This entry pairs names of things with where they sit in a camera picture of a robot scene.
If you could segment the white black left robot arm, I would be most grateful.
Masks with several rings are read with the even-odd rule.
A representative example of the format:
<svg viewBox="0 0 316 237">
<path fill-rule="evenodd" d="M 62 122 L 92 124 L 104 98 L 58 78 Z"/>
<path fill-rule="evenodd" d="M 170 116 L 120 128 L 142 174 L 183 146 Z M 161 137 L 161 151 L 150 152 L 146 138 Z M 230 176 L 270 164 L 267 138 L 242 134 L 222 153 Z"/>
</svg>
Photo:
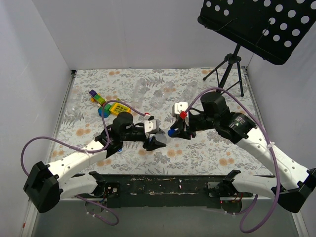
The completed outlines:
<svg viewBox="0 0 316 237">
<path fill-rule="evenodd" d="M 146 151 L 153 151 L 166 147 L 168 136 L 153 116 L 146 114 L 143 122 L 134 124 L 132 114 L 123 112 L 78 152 L 49 164 L 36 163 L 23 190 L 39 213 L 48 212 L 64 198 L 81 194 L 102 198 L 107 190 L 103 176 L 81 171 L 117 153 L 125 141 L 142 142 Z"/>
</svg>

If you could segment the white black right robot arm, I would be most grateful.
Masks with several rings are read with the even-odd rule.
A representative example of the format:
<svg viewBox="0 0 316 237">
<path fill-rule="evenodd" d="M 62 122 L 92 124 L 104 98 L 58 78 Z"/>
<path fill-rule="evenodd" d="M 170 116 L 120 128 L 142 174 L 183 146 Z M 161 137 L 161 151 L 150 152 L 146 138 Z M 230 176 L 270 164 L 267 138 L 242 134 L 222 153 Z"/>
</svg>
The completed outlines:
<svg viewBox="0 0 316 237">
<path fill-rule="evenodd" d="M 217 133 L 244 149 L 267 168 L 274 177 L 242 174 L 232 170 L 215 187 L 214 197 L 232 197 L 238 193 L 277 198 L 285 210 L 297 213 L 316 187 L 316 170 L 307 169 L 291 159 L 271 141 L 254 120 L 242 113 L 230 111 L 225 98 L 218 92 L 208 92 L 200 98 L 203 111 L 193 115 L 187 102 L 173 105 L 175 123 L 170 137 L 190 140 L 196 132 L 215 129 Z"/>
</svg>

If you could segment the clear bottle blue label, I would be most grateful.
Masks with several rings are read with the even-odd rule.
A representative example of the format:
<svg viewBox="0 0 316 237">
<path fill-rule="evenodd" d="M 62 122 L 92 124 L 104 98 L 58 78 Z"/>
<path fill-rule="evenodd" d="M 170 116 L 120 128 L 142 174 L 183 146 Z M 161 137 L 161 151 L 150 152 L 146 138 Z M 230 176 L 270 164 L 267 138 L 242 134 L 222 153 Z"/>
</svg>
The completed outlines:
<svg viewBox="0 0 316 237">
<path fill-rule="evenodd" d="M 155 134 L 150 138 L 150 143 L 162 143 L 169 144 L 171 141 L 171 137 L 168 134 Z"/>
</svg>

